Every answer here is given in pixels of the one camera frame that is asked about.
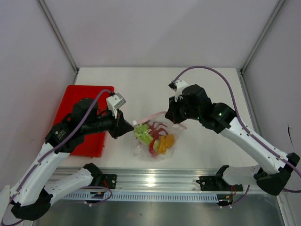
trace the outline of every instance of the robotic arm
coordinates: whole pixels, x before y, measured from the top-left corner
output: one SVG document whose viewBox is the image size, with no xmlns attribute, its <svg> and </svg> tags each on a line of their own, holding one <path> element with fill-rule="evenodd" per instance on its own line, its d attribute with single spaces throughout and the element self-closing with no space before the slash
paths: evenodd
<svg viewBox="0 0 301 226">
<path fill-rule="evenodd" d="M 77 127 L 94 99 L 85 98 L 73 106 L 72 113 L 52 127 L 31 167 L 22 179 L 10 190 L 12 213 L 16 218 L 37 220 L 56 201 L 65 195 L 85 186 L 99 186 L 102 172 L 94 164 L 86 164 L 77 173 L 60 181 L 47 183 L 55 169 L 85 140 L 85 135 L 108 131 L 113 138 L 120 137 L 134 128 L 124 120 L 119 108 L 126 102 L 119 94 L 111 93 L 107 98 L 108 109 L 97 114 L 97 102 L 79 130 L 56 151 L 45 158 L 44 154 L 62 143 Z"/>
<path fill-rule="evenodd" d="M 241 126 L 236 112 L 224 103 L 212 103 L 202 87 L 196 84 L 188 86 L 183 80 L 177 80 L 169 86 L 175 90 L 175 96 L 169 99 L 169 109 L 165 115 L 167 119 L 173 123 L 181 123 L 186 119 L 197 120 L 205 128 L 236 143 L 259 164 L 241 168 L 222 166 L 214 177 L 221 191 L 229 185 L 258 185 L 271 195 L 278 195 L 283 190 L 293 169 L 282 159 L 296 166 L 300 160 L 297 154 L 286 154 L 276 149 L 248 126 L 247 132 Z M 253 136 L 273 149 L 280 158 L 272 155 Z"/>
</svg>

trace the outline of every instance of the white arm segment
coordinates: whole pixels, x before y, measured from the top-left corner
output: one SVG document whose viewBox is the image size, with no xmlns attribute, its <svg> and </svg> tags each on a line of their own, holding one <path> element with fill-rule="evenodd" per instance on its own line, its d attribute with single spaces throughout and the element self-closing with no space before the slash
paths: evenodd
<svg viewBox="0 0 301 226">
<path fill-rule="evenodd" d="M 38 160 L 48 151 L 53 148 L 49 143 L 43 144 L 40 153 L 34 160 L 30 168 L 24 174 L 22 179 L 11 188 L 11 196 L 15 193 L 21 181 L 24 179 L 25 175 L 29 170 L 36 164 Z M 43 189 L 46 182 L 49 180 L 55 169 L 69 156 L 69 153 L 51 153 L 47 156 L 41 164 L 38 164 L 37 168 L 32 172 L 32 174 L 27 178 L 25 184 L 22 186 L 20 193 L 14 198 L 14 202 L 19 202 L 21 206 L 27 206 L 36 202 L 39 197 L 41 190 Z"/>
<path fill-rule="evenodd" d="M 233 141 L 239 147 L 241 147 L 245 152 L 247 152 L 256 162 L 259 163 L 259 165 L 267 174 L 272 175 L 272 174 L 279 173 L 278 170 L 279 167 L 283 168 L 285 166 L 284 162 L 277 159 L 268 150 L 266 150 L 263 146 L 261 146 L 256 140 L 254 140 L 251 136 L 249 136 L 247 132 L 241 127 L 236 117 L 232 120 L 230 126 L 231 126 L 230 129 L 224 129 L 220 134 L 223 137 L 226 137 L 229 140 Z M 271 148 L 274 152 L 282 156 L 285 160 L 288 159 L 286 157 L 287 153 L 276 149 L 273 145 L 271 145 L 260 135 L 255 133 L 253 130 L 251 130 L 250 128 L 249 130 L 255 136 L 257 136 L 258 139 L 260 139 L 265 145 Z"/>
<path fill-rule="evenodd" d="M 56 182 L 47 183 L 44 187 L 48 194 L 52 194 L 53 197 L 50 200 L 50 204 L 53 205 L 56 201 L 63 198 L 65 195 L 74 192 L 82 187 L 89 186 L 93 180 L 91 172 L 85 168 L 82 168 L 77 173 L 74 173 L 64 179 Z"/>
</svg>

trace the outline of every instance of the metal corner post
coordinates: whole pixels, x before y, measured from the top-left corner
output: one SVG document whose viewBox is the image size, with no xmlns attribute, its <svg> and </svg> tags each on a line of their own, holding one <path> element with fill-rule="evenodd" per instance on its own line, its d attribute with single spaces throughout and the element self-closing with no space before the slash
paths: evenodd
<svg viewBox="0 0 301 226">
<path fill-rule="evenodd" d="M 241 69 L 241 74 L 244 75 L 248 66 L 250 65 L 250 63 L 252 62 L 252 60 L 254 59 L 254 57 L 256 56 L 258 50 L 260 49 L 260 47 L 262 46 L 262 44 L 264 43 L 264 41 L 266 40 L 268 34 L 270 33 L 273 25 L 275 24 L 275 22 L 277 21 L 277 19 L 279 18 L 279 15 L 281 14 L 283 8 L 285 7 L 286 3 L 288 2 L 288 0 L 279 0 L 277 5 L 275 6 L 273 12 L 271 13 L 268 21 L 266 22 L 260 36 L 258 37 L 257 41 L 255 42 L 251 52 L 249 53 L 248 57 L 246 58 L 246 61 Z"/>
<path fill-rule="evenodd" d="M 49 26 L 50 26 L 50 29 L 52 30 L 54 36 L 56 37 L 56 40 L 58 41 L 59 45 L 61 46 L 64 54 L 66 55 L 72 69 L 74 70 L 75 74 L 77 74 L 78 72 L 78 67 L 76 66 L 76 63 L 47 7 L 47 4 L 44 0 L 36 0 L 37 4 L 39 5 L 42 13 L 44 14 Z"/>
</svg>

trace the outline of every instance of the gray wall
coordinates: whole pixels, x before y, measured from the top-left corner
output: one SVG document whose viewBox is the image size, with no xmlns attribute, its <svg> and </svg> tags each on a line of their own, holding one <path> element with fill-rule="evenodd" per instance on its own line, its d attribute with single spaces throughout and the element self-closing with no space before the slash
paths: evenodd
<svg viewBox="0 0 301 226">
<path fill-rule="evenodd" d="M 264 137 L 301 156 L 301 1 L 290 0 L 246 72 L 246 82 Z M 290 127 L 291 138 L 287 128 Z M 301 189 L 294 173 L 289 188 Z M 289 196 L 301 225 L 301 195 Z"/>
<path fill-rule="evenodd" d="M 0 1 L 0 188 L 40 151 L 74 75 L 34 0 Z"/>
<path fill-rule="evenodd" d="M 278 0 L 46 0 L 79 67 L 240 68 Z"/>
</svg>

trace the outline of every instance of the plastic bag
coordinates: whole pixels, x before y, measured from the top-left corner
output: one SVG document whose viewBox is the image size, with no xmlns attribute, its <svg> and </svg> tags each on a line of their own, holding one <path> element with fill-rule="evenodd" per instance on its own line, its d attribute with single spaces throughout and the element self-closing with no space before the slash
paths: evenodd
<svg viewBox="0 0 301 226">
<path fill-rule="evenodd" d="M 159 112 L 144 120 L 134 122 L 137 140 L 134 157 L 142 160 L 169 159 L 174 146 L 186 129 L 182 124 L 173 124 L 165 118 L 166 112 Z"/>
</svg>

